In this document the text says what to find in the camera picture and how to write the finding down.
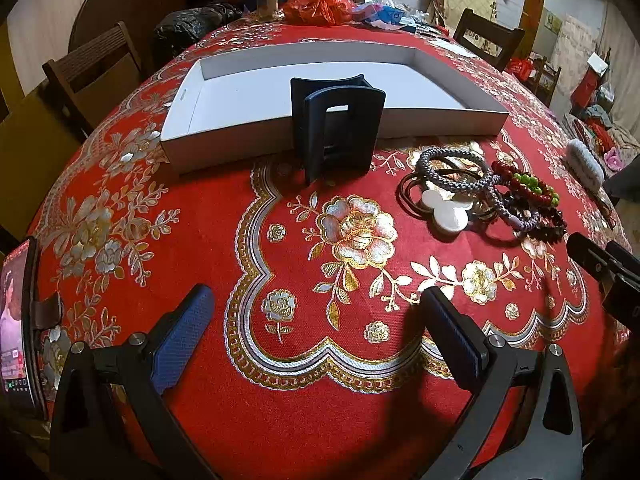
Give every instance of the white box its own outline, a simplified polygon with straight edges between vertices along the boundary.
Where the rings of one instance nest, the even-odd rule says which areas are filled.
[[[197,60],[164,122],[162,147],[179,173],[291,150],[291,78],[359,74],[386,92],[379,138],[496,136],[509,115],[455,68],[417,48],[285,43]]]

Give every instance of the table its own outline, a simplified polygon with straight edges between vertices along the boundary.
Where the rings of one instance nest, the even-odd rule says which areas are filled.
[[[308,188],[290,153],[171,176],[159,130],[196,59],[331,40],[421,48],[493,95],[510,118],[495,139],[443,131],[381,144],[366,176],[331,174]],[[263,91],[244,96],[238,113]],[[205,283],[216,297],[213,320],[164,398],[223,478],[409,478],[439,451],[468,399],[417,322],[419,291],[435,284],[513,345],[559,342],[582,401],[602,347],[620,331],[564,244],[516,240],[503,222],[443,240],[394,197],[425,146],[464,147],[552,184],[570,232],[628,246],[620,224],[607,227],[562,165],[566,142],[516,78],[411,34],[243,20],[220,28],[114,110],[34,221],[40,295],[58,290],[66,306],[62,325],[44,337],[47,397],[54,399],[73,341],[119,344]],[[516,401],[514,393],[508,405]],[[495,451],[508,416],[482,456]]]

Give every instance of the screw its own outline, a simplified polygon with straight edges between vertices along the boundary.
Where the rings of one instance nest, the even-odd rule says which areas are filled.
[[[75,343],[73,343],[71,345],[71,353],[72,354],[79,354],[80,352],[82,352],[84,350],[84,347],[86,345],[84,344],[84,341],[76,341]]]
[[[562,355],[562,348],[560,347],[560,345],[557,345],[556,343],[552,343],[551,345],[549,345],[549,351],[555,356]]]
[[[495,346],[496,348],[502,348],[507,342],[504,338],[497,334],[491,334],[489,336],[489,344],[491,346]]]
[[[146,341],[146,335],[142,332],[134,332],[129,336],[128,341],[131,346],[140,346]]]

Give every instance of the pile of clothes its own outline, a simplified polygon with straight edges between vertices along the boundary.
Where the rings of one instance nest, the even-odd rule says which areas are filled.
[[[570,138],[580,139],[588,147],[607,178],[640,155],[640,142],[613,123],[600,105],[585,108],[580,118],[565,114],[562,127]]]

